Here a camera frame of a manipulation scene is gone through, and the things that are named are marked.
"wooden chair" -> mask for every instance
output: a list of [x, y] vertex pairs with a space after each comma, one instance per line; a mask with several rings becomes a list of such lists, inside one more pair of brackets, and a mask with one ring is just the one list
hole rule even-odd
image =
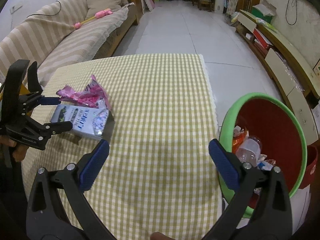
[[209, 11], [212, 12], [212, 9], [214, 10], [214, 4], [211, 0], [198, 0], [198, 9], [201, 10], [201, 7], [203, 4], [209, 5]]

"red trash can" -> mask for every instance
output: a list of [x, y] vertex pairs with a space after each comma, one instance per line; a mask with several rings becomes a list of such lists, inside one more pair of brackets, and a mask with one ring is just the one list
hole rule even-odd
[[307, 154], [307, 167], [299, 187], [300, 189], [304, 189], [305, 187], [307, 187], [315, 178], [316, 164], [318, 161], [318, 150], [315, 146], [309, 145], [307, 146]]

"green rim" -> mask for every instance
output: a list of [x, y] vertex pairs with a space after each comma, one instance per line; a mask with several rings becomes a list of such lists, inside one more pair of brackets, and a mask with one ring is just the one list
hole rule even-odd
[[[298, 133], [300, 135], [301, 145], [302, 145], [302, 163], [301, 163], [301, 169], [300, 169], [298, 179], [297, 179], [296, 183], [294, 184], [292, 190], [289, 193], [289, 197], [291, 198], [298, 190], [298, 188], [302, 182], [305, 170], [306, 170], [307, 143], [306, 143], [306, 139], [304, 137], [302, 128], [301, 128], [300, 124], [298, 123], [298, 120], [296, 119], [294, 114], [290, 111], [290, 109], [287, 106], [285, 106], [282, 102], [280, 102], [279, 100], [277, 100], [271, 96], [268, 96], [267, 94], [263, 94], [263, 93], [250, 93], [250, 94], [247, 94], [247, 95], [239, 98], [231, 106], [231, 108], [228, 110], [228, 112], [223, 120], [221, 132], [220, 132], [220, 137], [219, 137], [219, 142], [225, 148], [226, 151], [228, 151], [228, 152], [232, 151], [233, 129], [236, 124], [236, 119], [237, 119], [238, 113], [245, 102], [247, 102], [251, 99], [256, 99], [256, 98], [268, 100], [268, 101], [274, 103], [275, 105], [279, 106], [282, 110], [284, 110], [285, 113], [292, 120], [293, 124], [297, 128]], [[219, 181], [220, 181], [221, 191], [222, 191], [226, 201], [229, 203], [231, 201], [232, 197], [234, 196], [235, 192], [233, 190], [227, 188], [227, 185], [225, 184], [225, 182], [222, 179], [222, 176], [220, 176], [220, 174], [219, 174]], [[253, 208], [248, 206], [245, 210], [243, 217], [250, 218], [252, 213], [253, 213]]]

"electrical outlet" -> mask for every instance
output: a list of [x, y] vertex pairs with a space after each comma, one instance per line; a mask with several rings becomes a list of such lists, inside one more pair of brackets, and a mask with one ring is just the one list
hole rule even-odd
[[14, 14], [16, 11], [18, 11], [22, 7], [22, 5], [23, 5], [22, 3], [18, 3], [16, 5], [12, 6], [10, 8], [10, 13]]

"screw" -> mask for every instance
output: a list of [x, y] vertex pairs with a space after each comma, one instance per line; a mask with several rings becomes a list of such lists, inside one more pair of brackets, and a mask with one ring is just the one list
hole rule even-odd
[[76, 165], [75, 165], [74, 163], [69, 163], [69, 164], [67, 165], [67, 170], [68, 170], [68, 171], [72, 171], [75, 167], [76, 167]]
[[273, 168], [273, 170], [276, 172], [276, 173], [279, 173], [281, 171], [281, 169], [278, 167], [278, 166], [275, 166]]
[[252, 165], [251, 165], [249, 162], [243, 163], [242, 166], [243, 166], [246, 170], [249, 170], [249, 169], [252, 168]]
[[44, 167], [41, 167], [41, 168], [38, 170], [38, 173], [39, 173], [39, 174], [44, 173]]

